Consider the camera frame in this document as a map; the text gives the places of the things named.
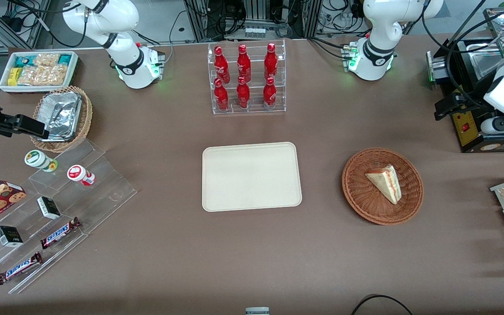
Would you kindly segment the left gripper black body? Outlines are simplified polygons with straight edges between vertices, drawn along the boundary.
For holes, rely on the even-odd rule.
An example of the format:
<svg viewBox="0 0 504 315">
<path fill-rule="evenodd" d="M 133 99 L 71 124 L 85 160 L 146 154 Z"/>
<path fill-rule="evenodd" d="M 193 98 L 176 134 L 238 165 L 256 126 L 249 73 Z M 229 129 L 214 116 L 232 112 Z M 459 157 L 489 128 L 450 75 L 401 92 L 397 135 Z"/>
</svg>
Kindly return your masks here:
<svg viewBox="0 0 504 315">
<path fill-rule="evenodd" d="M 466 92 L 460 88 L 458 91 L 463 101 L 458 113 L 462 114 L 473 110 L 482 110 L 484 113 L 491 113 L 491 106 L 484 100 L 485 90 L 475 89 L 471 92 Z"/>
</svg>

